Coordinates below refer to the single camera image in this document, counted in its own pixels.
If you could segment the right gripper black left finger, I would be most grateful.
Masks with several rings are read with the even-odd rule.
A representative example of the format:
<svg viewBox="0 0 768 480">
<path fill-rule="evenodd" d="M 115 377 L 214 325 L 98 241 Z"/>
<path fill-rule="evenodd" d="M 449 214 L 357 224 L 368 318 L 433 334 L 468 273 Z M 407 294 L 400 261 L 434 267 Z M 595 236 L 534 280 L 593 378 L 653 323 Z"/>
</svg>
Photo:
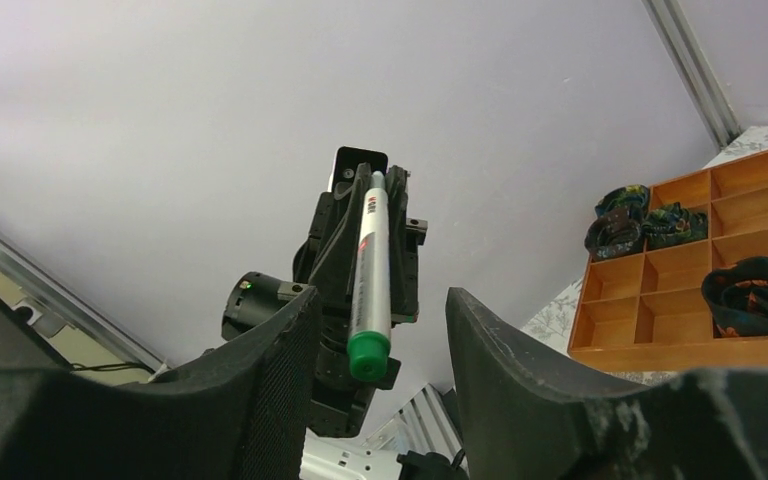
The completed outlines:
<svg viewBox="0 0 768 480">
<path fill-rule="evenodd" d="M 319 345 L 306 288 L 153 382 L 0 369 L 0 479 L 296 479 Z"/>
</svg>

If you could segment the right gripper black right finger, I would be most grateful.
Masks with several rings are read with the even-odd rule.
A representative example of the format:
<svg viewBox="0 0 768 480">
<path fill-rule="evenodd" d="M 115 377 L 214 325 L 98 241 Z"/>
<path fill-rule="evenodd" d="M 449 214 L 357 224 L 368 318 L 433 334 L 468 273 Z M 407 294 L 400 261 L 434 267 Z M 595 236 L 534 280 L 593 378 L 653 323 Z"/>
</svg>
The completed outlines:
<svg viewBox="0 0 768 480">
<path fill-rule="evenodd" d="M 445 316 L 473 479 L 768 479 L 768 368 L 653 386 L 578 363 L 467 290 Z"/>
</svg>

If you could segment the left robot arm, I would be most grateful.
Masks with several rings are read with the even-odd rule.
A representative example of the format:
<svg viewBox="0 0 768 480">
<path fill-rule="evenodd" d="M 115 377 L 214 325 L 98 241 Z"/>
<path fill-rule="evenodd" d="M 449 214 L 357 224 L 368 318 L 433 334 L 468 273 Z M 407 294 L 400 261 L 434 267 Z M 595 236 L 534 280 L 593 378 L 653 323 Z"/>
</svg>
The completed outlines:
<svg viewBox="0 0 768 480">
<path fill-rule="evenodd" d="M 160 414 L 162 458 L 141 479 L 297 479 L 307 434 L 349 438 L 400 362 L 391 331 L 419 313 L 419 247 L 408 172 L 361 163 L 321 194 L 281 280 L 244 275 L 222 317 L 224 344 L 163 373 L 182 399 Z"/>
</svg>

